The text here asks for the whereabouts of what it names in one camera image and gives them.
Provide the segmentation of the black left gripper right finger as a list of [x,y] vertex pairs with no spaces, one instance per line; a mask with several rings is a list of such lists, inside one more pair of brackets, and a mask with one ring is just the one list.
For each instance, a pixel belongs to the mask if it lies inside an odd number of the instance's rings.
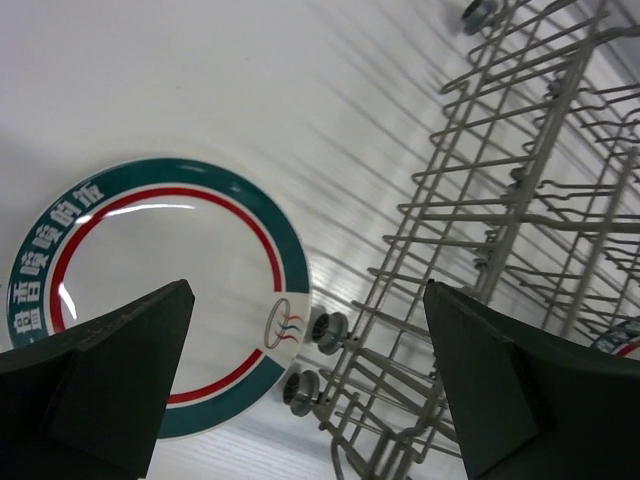
[[636,479],[639,363],[431,280],[424,309],[471,479]]

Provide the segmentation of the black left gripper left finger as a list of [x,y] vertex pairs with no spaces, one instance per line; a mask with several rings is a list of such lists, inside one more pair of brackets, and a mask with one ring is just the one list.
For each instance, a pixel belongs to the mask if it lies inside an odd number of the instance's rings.
[[2,478],[145,478],[193,307],[181,279],[2,353]]

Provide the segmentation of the teal red rimmed plate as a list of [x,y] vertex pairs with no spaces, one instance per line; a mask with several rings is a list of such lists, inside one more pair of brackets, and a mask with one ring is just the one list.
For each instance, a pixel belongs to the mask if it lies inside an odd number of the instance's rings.
[[591,345],[592,349],[632,359],[639,358],[639,318],[609,328]]
[[311,308],[293,226],[235,172],[152,158],[62,193],[29,228],[9,270],[10,344],[67,331],[179,279],[195,303],[159,435],[208,432],[251,409],[284,377]]

